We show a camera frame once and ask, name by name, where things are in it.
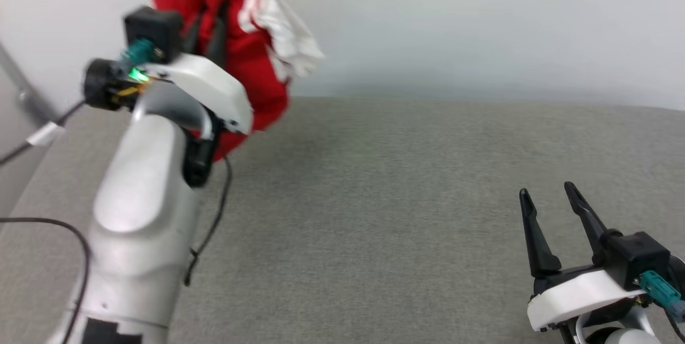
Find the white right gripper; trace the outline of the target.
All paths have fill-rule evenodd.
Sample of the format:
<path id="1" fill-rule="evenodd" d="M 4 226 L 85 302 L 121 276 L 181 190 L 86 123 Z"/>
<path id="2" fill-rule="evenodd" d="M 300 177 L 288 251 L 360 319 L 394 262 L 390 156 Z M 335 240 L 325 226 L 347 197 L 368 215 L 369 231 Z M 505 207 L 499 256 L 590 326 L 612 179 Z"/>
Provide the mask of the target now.
<path id="1" fill-rule="evenodd" d="M 607 231 L 606 226 L 572 181 L 565 181 L 564 189 L 573 212 L 584 227 L 592 249 L 592 263 L 604 266 L 606 258 L 601 237 Z M 634 301 L 644 295 L 637 285 L 620 285 L 604 269 L 589 265 L 561 271 L 562 264 L 551 253 L 527 189 L 519 191 L 519 201 L 529 271 L 534 277 L 534 293 L 527 308 L 529 325 L 533 330 L 541 331 L 550 325 L 580 317 L 583 317 L 582 324 L 587 324 L 587 314 L 625 299 Z"/>

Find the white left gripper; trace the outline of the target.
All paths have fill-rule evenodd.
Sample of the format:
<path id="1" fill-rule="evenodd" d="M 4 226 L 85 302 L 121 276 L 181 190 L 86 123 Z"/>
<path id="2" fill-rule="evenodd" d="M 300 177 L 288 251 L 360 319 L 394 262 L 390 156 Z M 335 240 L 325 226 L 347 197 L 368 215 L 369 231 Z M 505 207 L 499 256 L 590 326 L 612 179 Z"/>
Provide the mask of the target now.
<path id="1" fill-rule="evenodd" d="M 223 130 L 249 134 L 252 105 L 242 83 L 221 68 L 227 63 L 229 5 L 222 1 L 213 17 L 205 57 L 200 56 L 201 27 L 207 8 L 202 8 L 187 29 L 184 54 L 171 64 L 145 64 L 124 77 L 117 75 L 118 62 L 94 59 L 84 75 L 86 103 L 102 110 L 130 109 L 134 121 L 161 116 L 201 136 Z"/>

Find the red and white garment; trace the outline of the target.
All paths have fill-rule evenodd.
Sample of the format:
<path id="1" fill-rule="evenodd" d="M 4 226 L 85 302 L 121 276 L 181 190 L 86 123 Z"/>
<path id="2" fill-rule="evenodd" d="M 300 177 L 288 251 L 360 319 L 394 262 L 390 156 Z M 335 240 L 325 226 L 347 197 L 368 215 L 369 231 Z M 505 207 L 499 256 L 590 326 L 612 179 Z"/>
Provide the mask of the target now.
<path id="1" fill-rule="evenodd" d="M 223 3 L 227 60 L 225 70 L 246 90 L 254 110 L 252 132 L 261 132 L 277 122 L 289 105 L 293 78 L 310 75 L 323 53 L 306 24 L 284 0 L 153 0 L 162 11 L 176 11 L 184 18 L 186 35 L 201 22 L 201 53 L 209 47 L 215 17 Z"/>

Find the grey fabric sofa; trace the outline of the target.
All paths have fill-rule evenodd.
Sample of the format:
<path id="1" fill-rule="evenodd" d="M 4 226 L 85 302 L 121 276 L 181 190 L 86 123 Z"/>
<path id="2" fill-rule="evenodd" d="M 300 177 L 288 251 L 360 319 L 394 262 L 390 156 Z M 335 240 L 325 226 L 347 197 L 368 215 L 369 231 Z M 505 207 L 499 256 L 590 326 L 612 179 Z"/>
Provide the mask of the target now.
<path id="1" fill-rule="evenodd" d="M 565 181 L 685 258 L 682 111 L 301 97 L 230 161 L 169 344 L 562 344 L 526 315 L 521 188 L 565 267 Z"/>

